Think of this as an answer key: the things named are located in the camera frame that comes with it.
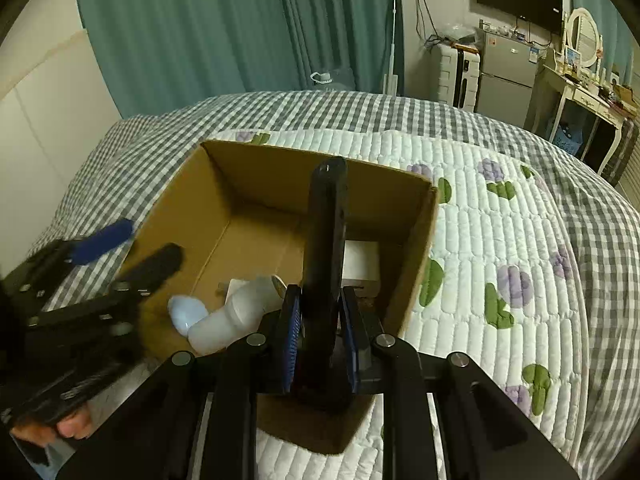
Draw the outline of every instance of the refrigerator sticker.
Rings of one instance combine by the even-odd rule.
[[[531,47],[529,49],[529,62],[530,63],[537,63],[538,62],[538,54],[540,53],[540,51],[534,47]]]

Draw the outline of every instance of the refrigerator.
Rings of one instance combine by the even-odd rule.
[[[522,128],[536,78],[539,50],[485,33],[476,113]]]

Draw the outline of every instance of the human hand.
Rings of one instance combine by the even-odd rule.
[[[94,432],[94,424],[91,420],[89,407],[85,404],[75,412],[67,415],[56,424],[56,429],[65,438],[80,439],[91,435]],[[37,422],[14,426],[11,429],[11,434],[20,440],[31,442],[40,447],[48,446],[57,437],[53,428]]]

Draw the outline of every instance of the checkered bedsheet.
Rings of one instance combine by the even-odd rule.
[[[538,170],[567,227],[589,322],[578,472],[591,480],[604,471],[640,416],[640,214],[576,158],[514,126],[433,102],[322,91],[226,95],[164,116],[133,117],[115,124],[89,156],[34,248],[91,233],[121,216],[140,225],[190,151],[230,128],[400,130],[483,146]],[[76,269],[50,307],[104,291],[128,249]]]

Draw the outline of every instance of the curtain fold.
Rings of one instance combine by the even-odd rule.
[[[574,9],[584,7],[593,16],[603,37],[604,58],[602,65],[611,72],[615,63],[620,79],[631,84],[634,65],[632,34],[611,0],[573,0]]]
[[[78,7],[123,118],[225,93],[312,88],[316,71],[353,73],[355,89],[382,89],[392,0],[78,0]],[[396,32],[400,76],[401,38]]]

